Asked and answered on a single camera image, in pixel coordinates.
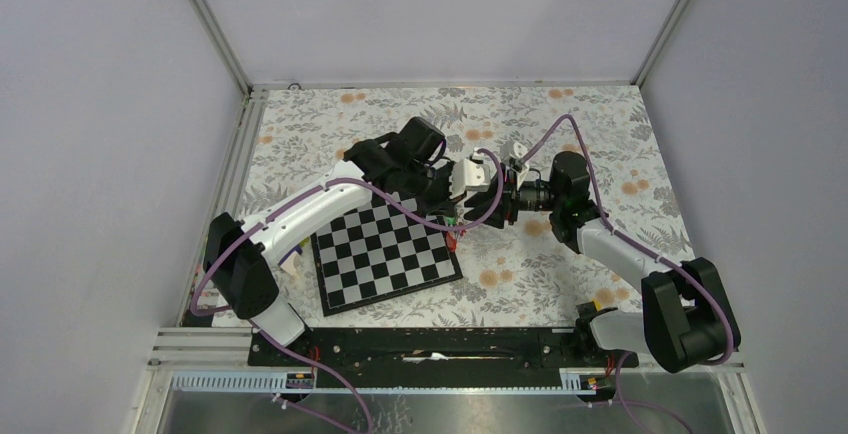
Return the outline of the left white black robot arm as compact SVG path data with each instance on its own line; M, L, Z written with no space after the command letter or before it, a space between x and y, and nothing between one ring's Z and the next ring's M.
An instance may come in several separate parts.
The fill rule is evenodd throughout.
M311 341L281 294L272 264L377 194L412 198L417 221L455 213L485 171L473 160L441 160L445 140L429 121L414 117L398 132L355 143L328 172L274 206L243 220L218 215L209 226L198 286L212 284L237 318L272 339L272 352L282 362L301 363Z

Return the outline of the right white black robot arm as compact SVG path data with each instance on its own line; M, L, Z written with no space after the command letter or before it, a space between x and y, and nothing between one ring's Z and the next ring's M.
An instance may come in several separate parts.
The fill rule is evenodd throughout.
M728 359L741 333L714 263L699 257L672 261L611 224L590 194L590 161L574 152L555 156L546 179L524 181L510 164L487 191L464 204L465 219L502 229L521 212L548 214L557 241L620 276L641 297L638 312L578 308L571 349L597 366L613 351L651 355L669 373Z

